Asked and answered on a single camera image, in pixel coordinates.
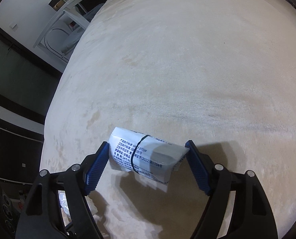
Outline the white packet with rubber band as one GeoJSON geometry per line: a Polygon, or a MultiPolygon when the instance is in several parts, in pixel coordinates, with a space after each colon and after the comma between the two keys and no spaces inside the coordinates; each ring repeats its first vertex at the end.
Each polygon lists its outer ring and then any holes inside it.
{"type": "Polygon", "coordinates": [[[162,184],[169,183],[188,153],[184,146],[120,127],[113,130],[108,144],[112,169],[133,171],[162,184]]]}

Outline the clear plastic cup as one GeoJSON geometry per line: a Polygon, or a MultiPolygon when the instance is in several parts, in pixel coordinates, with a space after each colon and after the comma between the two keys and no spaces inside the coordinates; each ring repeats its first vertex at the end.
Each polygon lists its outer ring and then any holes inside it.
{"type": "MultiPolygon", "coordinates": [[[[70,216],[70,211],[69,211],[68,203],[66,199],[66,193],[63,190],[59,190],[58,197],[59,197],[59,203],[61,206],[61,213],[62,213],[64,224],[68,225],[71,222],[71,216],[70,216]]],[[[95,204],[88,196],[85,196],[85,199],[91,211],[91,215],[94,216],[98,212],[98,209],[96,208],[95,204]]]]}

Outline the dark glass door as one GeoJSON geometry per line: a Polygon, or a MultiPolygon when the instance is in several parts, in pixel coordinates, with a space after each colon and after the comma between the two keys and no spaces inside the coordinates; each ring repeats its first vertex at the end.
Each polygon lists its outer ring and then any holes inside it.
{"type": "Polygon", "coordinates": [[[0,106],[44,124],[62,73],[0,28],[0,106]]]}

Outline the white chair grey cushion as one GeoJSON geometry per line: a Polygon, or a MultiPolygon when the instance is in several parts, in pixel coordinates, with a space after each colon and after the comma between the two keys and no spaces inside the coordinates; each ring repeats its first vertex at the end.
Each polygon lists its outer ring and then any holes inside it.
{"type": "Polygon", "coordinates": [[[35,42],[35,46],[45,49],[48,53],[67,62],[88,27],[87,24],[81,25],[80,20],[84,19],[90,23],[103,6],[103,3],[96,5],[90,11],[83,9],[79,3],[72,7],[70,11],[67,11],[64,4],[65,1],[61,0],[55,5],[54,8],[57,13],[42,31],[35,42]]]}

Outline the white side table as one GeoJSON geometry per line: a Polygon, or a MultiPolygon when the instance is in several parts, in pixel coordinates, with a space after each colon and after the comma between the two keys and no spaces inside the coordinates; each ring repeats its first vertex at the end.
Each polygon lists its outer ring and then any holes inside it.
{"type": "Polygon", "coordinates": [[[33,47],[68,62],[70,55],[102,3],[82,15],[78,10],[83,0],[61,0],[64,4],[50,19],[33,47]]]}

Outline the white wall switch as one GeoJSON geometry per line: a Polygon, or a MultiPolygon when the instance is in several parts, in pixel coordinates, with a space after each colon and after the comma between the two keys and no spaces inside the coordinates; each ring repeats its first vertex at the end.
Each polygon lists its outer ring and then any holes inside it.
{"type": "Polygon", "coordinates": [[[14,29],[16,26],[17,26],[17,24],[10,24],[10,25],[9,25],[9,27],[10,27],[11,29],[14,29]]]}

